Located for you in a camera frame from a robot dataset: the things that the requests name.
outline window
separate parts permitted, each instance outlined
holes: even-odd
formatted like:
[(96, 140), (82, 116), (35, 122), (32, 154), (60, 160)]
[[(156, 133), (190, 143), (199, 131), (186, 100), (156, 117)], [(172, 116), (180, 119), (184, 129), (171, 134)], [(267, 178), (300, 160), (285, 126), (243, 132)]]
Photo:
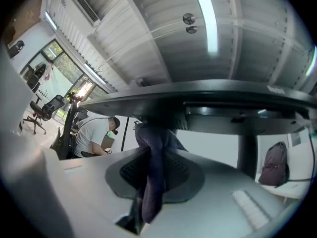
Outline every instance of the window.
[(75, 83), (75, 81), (83, 74), (83, 72), (68, 57), (66, 53), (61, 54), (53, 61), (54, 67), (56, 67), (60, 73), (72, 84)]
[(70, 107), (66, 96), (70, 92), (75, 92), (77, 96), (88, 96), (88, 99), (102, 98), (107, 94), (77, 66), (56, 40), (38, 51), (26, 64), (21, 76), (27, 80), (38, 64), (44, 62), (48, 65), (49, 60), (54, 62), (50, 79), (39, 86), (38, 92), (43, 96), (44, 102), (50, 101), (57, 94), (65, 98), (65, 105), (56, 112), (55, 119), (65, 121)]
[(99, 86), (96, 86), (91, 94), (88, 96), (87, 100), (94, 99), (94, 98), (102, 98), (105, 97), (108, 93), (106, 93), (103, 89)]
[(48, 56), (49, 59), (54, 60), (60, 53), (63, 52), (63, 49), (56, 41), (53, 41), (43, 48), (43, 52)]

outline white ceiling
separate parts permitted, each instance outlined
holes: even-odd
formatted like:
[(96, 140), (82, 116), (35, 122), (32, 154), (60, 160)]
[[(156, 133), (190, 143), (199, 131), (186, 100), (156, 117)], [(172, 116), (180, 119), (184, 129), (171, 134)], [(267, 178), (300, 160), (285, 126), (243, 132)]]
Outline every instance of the white ceiling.
[[(101, 20), (89, 37), (96, 45), (80, 33), (60, 0), (51, 0), (48, 11), (78, 53), (115, 90), (137, 78), (148, 84), (228, 78), (306, 92), (317, 81), (316, 70), (306, 78), (314, 44), (286, 0), (212, 0), (217, 56), (207, 52), (197, 0), (86, 1)], [(196, 19), (194, 34), (185, 30), (186, 13)]]

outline backpack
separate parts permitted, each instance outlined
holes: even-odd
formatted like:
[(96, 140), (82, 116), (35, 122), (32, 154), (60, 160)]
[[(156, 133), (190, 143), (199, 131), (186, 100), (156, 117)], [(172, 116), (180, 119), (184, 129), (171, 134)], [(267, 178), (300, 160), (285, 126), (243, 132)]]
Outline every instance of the backpack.
[(281, 186), (289, 179), (287, 149), (284, 142), (278, 142), (268, 149), (259, 182), (263, 185)]

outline white desk surface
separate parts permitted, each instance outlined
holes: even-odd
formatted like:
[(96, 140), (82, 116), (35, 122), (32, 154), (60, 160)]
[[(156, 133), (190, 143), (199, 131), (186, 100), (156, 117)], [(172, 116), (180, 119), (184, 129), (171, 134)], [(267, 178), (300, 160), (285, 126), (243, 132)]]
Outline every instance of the white desk surface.
[[(261, 174), (257, 174), (256, 182), (258, 182)], [(261, 185), (263, 188), (271, 192), (272, 194), (295, 198), (303, 199), (310, 187), (310, 181), (288, 181), (287, 183), (281, 185), (280, 187), (275, 188), (275, 186)]]

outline white t-shirt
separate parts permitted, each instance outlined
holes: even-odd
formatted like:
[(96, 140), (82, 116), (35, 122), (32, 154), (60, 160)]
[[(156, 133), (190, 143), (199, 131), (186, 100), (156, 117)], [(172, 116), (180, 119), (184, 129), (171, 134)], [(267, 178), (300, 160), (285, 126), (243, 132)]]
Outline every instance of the white t-shirt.
[(76, 148), (74, 152), (78, 157), (83, 158), (81, 152), (93, 153), (91, 142), (101, 146), (104, 136), (109, 130), (107, 118), (93, 119), (94, 118), (86, 118), (78, 123), (79, 129), (76, 135)]
[(44, 62), (38, 64), (37, 66), (41, 66), (41, 65), (43, 65), (43, 64), (46, 65), (46, 70), (45, 70), (43, 76), (42, 76), (42, 77), (40, 78), (40, 80), (39, 80), (39, 83), (40, 83), (41, 85), (43, 85), (43, 84), (47, 81), (45, 78), (46, 78), (47, 76), (50, 77), (51, 74), (52, 74), (52, 67), (51, 67), (51, 65), (50, 65), (47, 61), (44, 61)]

